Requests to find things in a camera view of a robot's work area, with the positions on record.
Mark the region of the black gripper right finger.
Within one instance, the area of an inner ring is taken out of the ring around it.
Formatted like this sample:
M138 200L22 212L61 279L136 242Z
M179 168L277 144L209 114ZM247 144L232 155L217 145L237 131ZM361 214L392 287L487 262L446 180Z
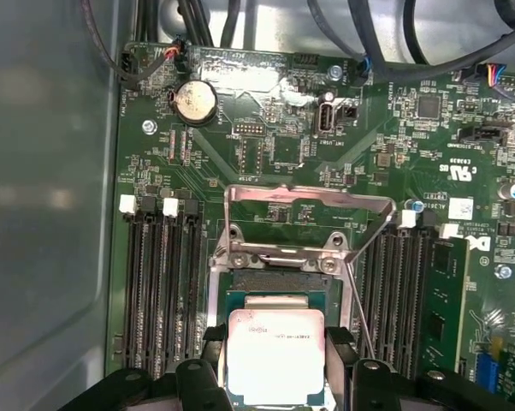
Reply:
M432 367L410 379L387 363L362 358L345 327L327 327L324 335L325 379L338 410L515 410L456 372Z

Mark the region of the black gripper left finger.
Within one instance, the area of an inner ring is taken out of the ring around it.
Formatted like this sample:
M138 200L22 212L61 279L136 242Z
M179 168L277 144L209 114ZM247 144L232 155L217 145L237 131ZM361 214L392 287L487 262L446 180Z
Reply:
M184 360L174 371L154 379L137 368L111 373L61 407L62 410L230 410L218 383L227 326L210 327L200 357Z

